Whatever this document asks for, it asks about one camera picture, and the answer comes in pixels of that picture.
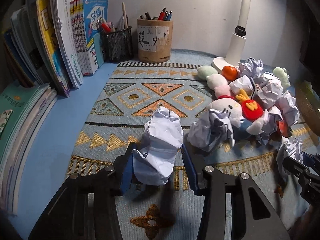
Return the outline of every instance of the red plush toy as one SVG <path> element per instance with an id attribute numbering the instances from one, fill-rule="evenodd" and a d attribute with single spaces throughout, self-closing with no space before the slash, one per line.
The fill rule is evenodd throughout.
<path id="1" fill-rule="evenodd" d="M 262 107 L 250 99 L 243 89 L 240 89 L 240 94 L 236 98 L 241 102 L 242 114 L 245 119 L 253 122 L 263 115 Z"/>

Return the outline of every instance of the white lamp base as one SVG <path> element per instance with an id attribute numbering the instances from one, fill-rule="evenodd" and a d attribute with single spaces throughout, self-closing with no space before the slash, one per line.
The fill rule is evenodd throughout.
<path id="1" fill-rule="evenodd" d="M 224 66 L 234 67 L 233 65 L 226 62 L 224 57 L 215 57 L 211 65 L 218 71 L 218 73 L 221 73 Z"/>

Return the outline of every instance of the metal bolt head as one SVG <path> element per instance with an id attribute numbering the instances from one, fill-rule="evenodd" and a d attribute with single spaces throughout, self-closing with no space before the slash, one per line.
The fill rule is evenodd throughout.
<path id="1" fill-rule="evenodd" d="M 113 171 L 115 168 L 112 165 L 107 165 L 104 167 L 106 171 Z"/>
<path id="2" fill-rule="evenodd" d="M 249 179 L 249 174 L 243 172 L 243 173 L 240 174 L 240 177 L 241 177 L 242 179 Z"/>
<path id="3" fill-rule="evenodd" d="M 76 173 L 76 172 L 71 173 L 71 174 L 70 174 L 70 179 L 76 179 L 76 178 L 78 178 L 78 176 L 79 176 L 79 174 Z"/>
<path id="4" fill-rule="evenodd" d="M 207 172 L 213 172 L 213 171 L 214 171 L 214 168 L 213 168 L 212 166 L 206 166 L 206 167 L 204 168 L 204 170 L 207 171 Z"/>

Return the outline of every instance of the label on pen holder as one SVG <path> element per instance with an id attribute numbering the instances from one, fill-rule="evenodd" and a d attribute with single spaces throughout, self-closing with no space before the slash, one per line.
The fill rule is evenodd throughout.
<path id="1" fill-rule="evenodd" d="M 138 49 L 156 52 L 169 40 L 169 27 L 167 26 L 139 26 Z"/>

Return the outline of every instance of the crumpled white paper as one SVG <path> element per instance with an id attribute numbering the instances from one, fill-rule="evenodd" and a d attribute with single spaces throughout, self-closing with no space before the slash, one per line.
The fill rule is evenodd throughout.
<path id="1" fill-rule="evenodd" d="M 269 72 L 265 72 L 254 81 L 261 87 L 257 96 L 261 99 L 263 108 L 268 109 L 273 106 L 283 92 L 280 79 Z"/>
<path id="2" fill-rule="evenodd" d="M 268 111 L 265 109 L 262 115 L 264 125 L 262 127 L 263 133 L 256 136 L 256 140 L 262 144 L 266 145 L 269 141 L 269 137 L 272 133 L 274 133 L 277 129 L 277 121 L 283 121 L 281 111 L 276 107 L 272 106 Z"/>
<path id="3" fill-rule="evenodd" d="M 296 124 L 300 118 L 300 113 L 295 103 L 296 99 L 291 96 L 288 90 L 277 101 L 277 105 L 281 109 L 288 126 Z"/>
<path id="4" fill-rule="evenodd" d="M 133 172 L 141 183 L 164 185 L 172 173 L 183 130 L 173 111 L 161 106 L 144 125 L 142 149 L 132 150 Z"/>
<path id="5" fill-rule="evenodd" d="M 254 58 L 249 57 L 245 63 L 239 63 L 238 65 L 240 76 L 248 76 L 253 79 L 260 77 L 263 72 L 263 63 L 262 60 L 259 59 L 256 61 Z"/>
<path id="6" fill-rule="evenodd" d="M 228 114 L 216 109 L 204 111 L 198 121 L 193 122 L 188 134 L 188 142 L 206 152 L 227 139 L 233 147 L 235 140 Z"/>
<path id="7" fill-rule="evenodd" d="M 231 82 L 229 86 L 235 95 L 239 95 L 240 89 L 243 89 L 247 95 L 250 96 L 254 90 L 250 78 L 248 78 L 246 75 L 237 78 L 235 81 Z"/>
<path id="8" fill-rule="evenodd" d="M 282 162 L 285 157 L 290 156 L 296 161 L 302 163 L 301 146 L 302 140 L 295 137 L 286 138 L 282 136 L 282 142 L 276 157 L 276 161 L 278 164 L 279 173 L 284 180 L 286 180 L 290 173 L 283 168 Z"/>

